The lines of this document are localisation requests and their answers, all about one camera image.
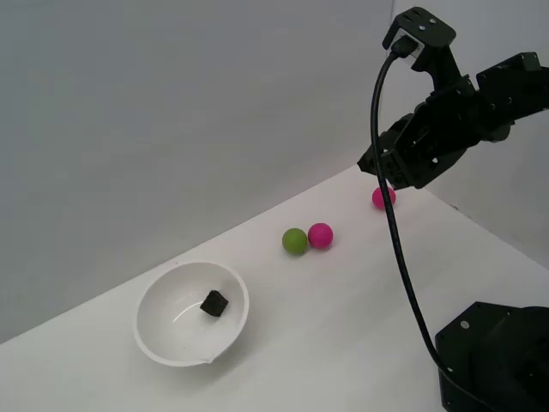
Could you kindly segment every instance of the white bowl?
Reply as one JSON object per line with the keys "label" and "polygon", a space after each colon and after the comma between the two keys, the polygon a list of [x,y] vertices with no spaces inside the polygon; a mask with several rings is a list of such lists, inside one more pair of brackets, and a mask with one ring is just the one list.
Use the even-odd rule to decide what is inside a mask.
{"label": "white bowl", "polygon": [[[229,301],[219,318],[200,309],[211,290]],[[188,262],[147,289],[137,307],[134,335],[143,353],[163,365],[211,363],[240,334],[249,308],[248,289],[234,270],[211,262]]]}

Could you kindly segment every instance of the green ball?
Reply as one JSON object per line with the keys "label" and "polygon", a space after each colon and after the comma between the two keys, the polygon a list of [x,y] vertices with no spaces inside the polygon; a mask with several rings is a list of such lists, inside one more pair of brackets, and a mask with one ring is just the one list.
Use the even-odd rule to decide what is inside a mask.
{"label": "green ball", "polygon": [[282,246],[293,255],[302,255],[307,250],[307,235],[301,229],[288,229],[282,236]]}

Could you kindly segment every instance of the black cable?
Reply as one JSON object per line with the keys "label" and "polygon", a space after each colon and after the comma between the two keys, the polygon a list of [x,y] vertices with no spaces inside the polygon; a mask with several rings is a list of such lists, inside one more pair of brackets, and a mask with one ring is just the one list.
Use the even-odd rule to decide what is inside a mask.
{"label": "black cable", "polygon": [[437,365],[438,370],[459,391],[463,392],[465,395],[467,395],[477,403],[481,404],[482,406],[488,408],[491,412],[496,412],[496,410],[492,406],[490,406],[488,403],[486,403],[482,399],[479,399],[473,393],[471,393],[470,391],[468,391],[467,389],[459,385],[451,376],[451,372],[449,371],[449,369],[444,365],[443,360],[441,359],[440,355],[435,349],[435,346],[432,343],[431,336],[429,335],[429,330],[427,329],[427,325],[425,324],[425,320],[423,318],[423,314],[419,309],[419,303],[418,303],[418,300],[416,299],[415,292],[413,291],[412,281],[410,280],[410,275],[408,274],[408,269],[406,267],[406,261],[404,260],[401,239],[398,234],[398,226],[396,225],[395,211],[393,210],[393,204],[391,202],[389,189],[387,187],[387,181],[385,180],[385,175],[383,173],[383,168],[381,166],[382,150],[378,147],[379,127],[377,124],[378,114],[379,114],[379,101],[381,98],[381,91],[382,91],[383,83],[385,81],[385,76],[387,75],[387,72],[389,71],[391,64],[396,59],[400,57],[406,57],[411,52],[413,52],[415,48],[415,47],[412,48],[411,51],[402,52],[402,50],[400,49],[402,48],[402,43],[397,45],[397,43],[399,43],[401,40],[397,41],[393,45],[393,51],[387,56],[385,63],[383,63],[382,68],[379,70],[376,86],[374,87],[374,94],[371,99],[371,111],[370,111],[370,133],[371,133],[371,146],[373,148],[373,154],[374,154],[374,164],[376,166],[377,181],[379,182],[379,187],[381,189],[381,193],[383,196],[383,203],[385,204],[385,212],[387,214],[387,222],[389,224],[389,231],[391,235],[391,240],[393,242],[393,249],[395,250],[396,262],[398,264],[398,269],[401,272],[402,283],[404,284],[404,288],[406,289],[406,295],[408,297],[408,300],[410,301],[410,306],[412,307],[413,315],[415,316],[415,320],[418,323],[419,331],[421,332],[421,337],[423,337],[423,341],[427,347],[427,350],[429,351],[429,355]]}

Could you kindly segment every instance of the bowl rim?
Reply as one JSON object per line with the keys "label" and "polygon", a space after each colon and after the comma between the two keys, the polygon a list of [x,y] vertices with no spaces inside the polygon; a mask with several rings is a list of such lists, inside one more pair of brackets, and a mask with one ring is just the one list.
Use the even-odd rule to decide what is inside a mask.
{"label": "bowl rim", "polygon": [[[210,359],[207,359],[207,360],[204,360],[204,359],[185,360],[185,361],[183,361],[183,360],[169,360],[169,359],[163,358],[162,356],[157,355],[155,352],[153,352],[152,350],[150,350],[148,348],[148,346],[145,344],[145,342],[141,338],[141,334],[140,334],[139,328],[137,326],[137,318],[139,316],[139,309],[141,308],[142,302],[145,299],[145,296],[147,295],[150,288],[152,288],[156,284],[156,282],[159,282],[160,279],[162,279],[165,275],[170,273],[172,270],[180,268],[181,266],[187,266],[189,264],[214,264],[214,265],[219,266],[222,269],[226,270],[227,272],[229,272],[237,280],[237,282],[240,285],[240,288],[242,289],[242,292],[244,294],[244,311],[243,311],[242,318],[240,319],[240,323],[238,324],[238,328],[236,329],[236,333],[234,334],[233,339],[225,346],[225,348],[221,352],[216,354],[214,357],[212,357]],[[246,285],[244,283],[244,280],[242,279],[242,277],[240,277],[240,275],[238,274],[238,272],[236,270],[234,270],[234,269],[232,269],[228,266],[225,266],[224,264],[218,264],[217,262],[213,262],[211,260],[188,260],[188,261],[183,261],[183,262],[177,262],[170,269],[168,269],[168,270],[164,271],[163,273],[161,273],[160,275],[158,275],[145,288],[145,291],[143,292],[141,298],[139,299],[139,301],[137,303],[137,308],[135,310],[135,315],[134,315],[134,319],[133,319],[134,338],[136,339],[137,346],[139,347],[139,349],[148,358],[150,358],[153,361],[156,361],[156,362],[158,362],[162,365],[166,365],[166,366],[169,366],[169,367],[193,367],[195,365],[201,365],[201,364],[204,364],[204,363],[211,363],[215,358],[217,358],[218,356],[223,354],[234,343],[234,341],[236,341],[237,337],[240,335],[240,332],[244,328],[244,324],[246,323],[246,320],[248,318],[248,312],[249,311],[250,311],[250,296],[248,295],[248,288],[246,287]]]}

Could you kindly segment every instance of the robotic arm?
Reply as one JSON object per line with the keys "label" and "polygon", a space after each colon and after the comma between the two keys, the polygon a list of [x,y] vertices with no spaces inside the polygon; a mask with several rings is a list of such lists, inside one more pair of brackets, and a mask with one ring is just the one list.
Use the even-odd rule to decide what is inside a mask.
{"label": "robotic arm", "polygon": [[[500,142],[519,118],[549,108],[549,70],[533,52],[521,53],[477,75],[475,90],[449,48],[455,31],[421,8],[395,18],[383,41],[391,53],[380,69],[371,105],[372,147],[359,161],[376,174],[395,258],[426,348],[437,365],[448,412],[549,411],[549,308],[474,302],[440,330],[436,347],[419,308],[402,252],[387,180],[395,189],[421,188],[452,167],[480,141]],[[383,81],[397,58],[426,71],[434,91],[379,136]]]}
{"label": "robotic arm", "polygon": [[[380,136],[382,167],[396,189],[419,189],[440,176],[480,141],[501,142],[519,118],[549,108],[549,69],[524,52],[479,73],[475,90],[462,76],[449,46],[455,31],[414,7],[398,15],[383,40],[389,49],[408,36],[418,43],[412,70],[431,75],[434,91]],[[376,174],[372,147],[360,158],[362,172]]]}

